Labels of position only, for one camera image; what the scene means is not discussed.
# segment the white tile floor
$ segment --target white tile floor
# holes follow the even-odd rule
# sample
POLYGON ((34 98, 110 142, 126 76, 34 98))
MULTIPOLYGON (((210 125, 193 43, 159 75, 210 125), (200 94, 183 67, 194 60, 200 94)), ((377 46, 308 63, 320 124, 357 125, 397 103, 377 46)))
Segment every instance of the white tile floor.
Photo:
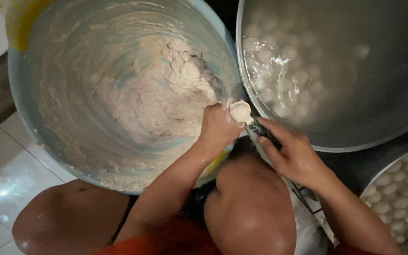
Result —
MULTIPOLYGON (((19 212, 44 189, 74 180, 28 134, 18 113, 0 125, 0 255, 22 254, 11 229, 19 212)), ((319 240, 312 218, 290 192, 296 215, 296 255, 319 254, 319 240)))

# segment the person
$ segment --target person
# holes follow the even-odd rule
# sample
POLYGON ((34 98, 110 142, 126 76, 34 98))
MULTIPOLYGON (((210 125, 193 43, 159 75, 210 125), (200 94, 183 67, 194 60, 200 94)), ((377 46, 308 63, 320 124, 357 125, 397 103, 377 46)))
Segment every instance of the person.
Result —
POLYGON ((258 121, 282 148, 260 137, 272 166, 255 151, 224 162, 204 205, 204 223, 178 212, 204 168, 243 130, 221 104, 205 109, 199 139, 136 202, 80 180, 49 188, 17 217, 15 243, 28 255, 291 255, 295 217, 282 175, 319 197, 341 242, 334 254, 401 254, 388 227, 320 160, 306 136, 258 121))

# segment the mixing bowl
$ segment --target mixing bowl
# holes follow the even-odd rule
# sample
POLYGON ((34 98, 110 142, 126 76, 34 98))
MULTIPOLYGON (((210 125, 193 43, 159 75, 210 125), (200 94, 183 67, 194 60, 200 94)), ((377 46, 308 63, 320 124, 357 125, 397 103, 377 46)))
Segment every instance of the mixing bowl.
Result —
MULTIPOLYGON (((154 39, 187 42, 217 76, 219 96, 237 97, 234 43, 202 0, 15 1, 6 28, 10 86, 26 127, 54 160, 97 186, 140 194, 190 146, 190 138, 152 135, 128 113, 138 103, 127 84, 153 61, 154 39)), ((214 178, 230 150, 197 185, 214 178)))

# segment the raw meatball mixture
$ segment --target raw meatball mixture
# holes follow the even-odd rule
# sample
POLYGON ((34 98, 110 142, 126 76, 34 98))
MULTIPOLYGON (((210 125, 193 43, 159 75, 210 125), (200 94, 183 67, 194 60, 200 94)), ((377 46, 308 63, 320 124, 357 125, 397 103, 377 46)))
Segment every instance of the raw meatball mixture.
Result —
POLYGON ((396 241, 405 242, 408 239, 408 154, 380 175, 361 198, 388 224, 396 241))

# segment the hand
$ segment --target hand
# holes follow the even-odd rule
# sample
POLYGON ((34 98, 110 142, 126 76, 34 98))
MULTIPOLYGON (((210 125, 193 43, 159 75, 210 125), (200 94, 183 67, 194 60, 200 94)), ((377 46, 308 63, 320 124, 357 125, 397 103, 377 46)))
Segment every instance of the hand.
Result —
POLYGON ((204 109, 201 135, 198 143, 206 148, 218 150, 218 153, 230 142, 237 139, 244 125, 235 122, 229 115, 229 109, 217 103, 204 109))
POLYGON ((258 118, 258 121, 283 145, 279 151, 267 138, 258 138, 264 153, 279 174, 312 190, 334 175, 315 153, 305 135, 293 134, 269 119, 258 118))

